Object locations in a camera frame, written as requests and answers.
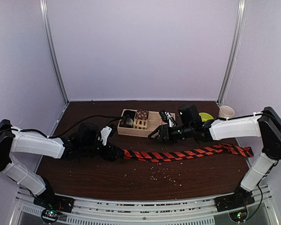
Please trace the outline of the wooden compartment box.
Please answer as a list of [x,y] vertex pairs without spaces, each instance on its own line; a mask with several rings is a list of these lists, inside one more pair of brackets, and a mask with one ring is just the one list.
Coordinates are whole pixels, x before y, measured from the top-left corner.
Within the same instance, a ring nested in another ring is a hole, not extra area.
[[118,134],[147,138],[160,125],[166,124],[159,112],[124,109],[118,123]]

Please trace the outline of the red navy striped tie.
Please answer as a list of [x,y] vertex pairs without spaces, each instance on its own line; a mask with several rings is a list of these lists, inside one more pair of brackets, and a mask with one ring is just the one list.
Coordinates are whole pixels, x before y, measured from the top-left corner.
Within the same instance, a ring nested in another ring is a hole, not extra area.
[[123,150],[125,159],[135,159],[142,162],[171,162],[185,159],[203,158],[227,152],[236,156],[251,158],[254,156],[251,147],[240,147],[229,143],[220,143],[213,146],[197,148],[193,150],[174,152],[143,152],[134,150]]

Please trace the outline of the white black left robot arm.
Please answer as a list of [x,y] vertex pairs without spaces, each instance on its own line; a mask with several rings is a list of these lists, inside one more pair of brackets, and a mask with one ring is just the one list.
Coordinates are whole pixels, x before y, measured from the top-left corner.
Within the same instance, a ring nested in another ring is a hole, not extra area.
[[46,136],[35,129],[13,127],[9,120],[0,122],[0,173],[25,186],[39,197],[47,208],[58,204],[50,183],[36,175],[15,158],[14,153],[29,153],[61,160],[100,157],[114,162],[124,156],[124,151],[108,142],[113,127],[103,129],[90,122],[81,123],[78,130],[69,137]]

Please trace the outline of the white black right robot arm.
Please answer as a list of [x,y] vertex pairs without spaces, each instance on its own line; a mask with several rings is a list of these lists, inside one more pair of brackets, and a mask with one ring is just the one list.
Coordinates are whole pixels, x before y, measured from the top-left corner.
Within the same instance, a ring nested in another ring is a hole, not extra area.
[[160,111],[159,114],[165,124],[158,126],[148,135],[150,140],[176,143],[186,138],[194,138],[199,142],[238,137],[262,139],[262,152],[231,196],[230,201],[235,207],[242,206],[249,199],[249,193],[281,160],[281,119],[269,106],[251,115],[232,119],[217,118],[203,122],[195,105],[184,105],[178,109],[181,125],[178,125],[168,112]]

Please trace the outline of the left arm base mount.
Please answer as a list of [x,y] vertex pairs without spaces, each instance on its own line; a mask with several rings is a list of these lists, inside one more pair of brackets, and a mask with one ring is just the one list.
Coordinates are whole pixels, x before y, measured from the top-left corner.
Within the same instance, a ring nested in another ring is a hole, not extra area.
[[41,212],[41,219],[45,224],[51,225],[57,222],[63,212],[71,213],[74,206],[74,199],[71,197],[65,197],[56,195],[51,187],[49,181],[42,177],[45,183],[45,191],[40,195],[35,195],[30,192],[30,195],[34,198],[33,203],[35,205],[43,207]]

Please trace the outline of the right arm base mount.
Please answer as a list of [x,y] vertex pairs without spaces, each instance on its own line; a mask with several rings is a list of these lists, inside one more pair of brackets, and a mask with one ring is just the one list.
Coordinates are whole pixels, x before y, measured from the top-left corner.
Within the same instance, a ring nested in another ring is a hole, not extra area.
[[248,210],[248,206],[255,203],[252,191],[242,191],[240,187],[237,187],[235,192],[230,195],[214,199],[217,212],[229,211],[229,218],[237,224],[249,221],[257,213],[263,201],[263,192],[259,184],[257,184],[257,188],[260,191],[261,199],[254,212],[250,213]]

